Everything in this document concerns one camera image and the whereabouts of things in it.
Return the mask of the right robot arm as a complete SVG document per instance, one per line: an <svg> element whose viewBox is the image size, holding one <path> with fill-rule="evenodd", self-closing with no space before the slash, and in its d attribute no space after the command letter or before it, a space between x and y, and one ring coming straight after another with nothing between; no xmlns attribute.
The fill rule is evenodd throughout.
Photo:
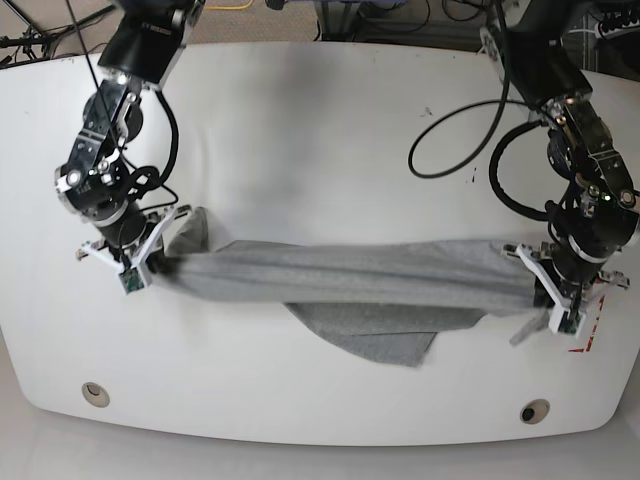
<svg viewBox="0 0 640 480"><path fill-rule="evenodd" d="M163 189L175 167L179 130L162 88L187 45L205 4L202 1L119 1L124 16L98 65L105 74L94 82L83 125L68 160L55 174L60 201L101 234L85 255L100 254L130 272L156 255L162 215L139 205ZM141 94L155 93L170 127L169 157L163 168L133 167L125 146L140 133Z"/></svg>

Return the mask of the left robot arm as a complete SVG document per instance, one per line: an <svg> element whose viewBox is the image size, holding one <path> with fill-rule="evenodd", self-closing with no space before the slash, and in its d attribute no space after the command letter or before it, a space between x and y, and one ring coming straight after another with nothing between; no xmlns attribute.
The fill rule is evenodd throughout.
<svg viewBox="0 0 640 480"><path fill-rule="evenodd" d="M537 283L555 303L577 308L605 263L639 236L638 194L612 135L591 104L592 87L561 37L589 8L586 1L496 1L482 31L490 58L530 111L529 122L499 141L489 164L494 194L513 212L547 224L555 238L537 254ZM560 201L538 211L512 199L499 183L509 144L547 125L547 155L567 180Z"/></svg>

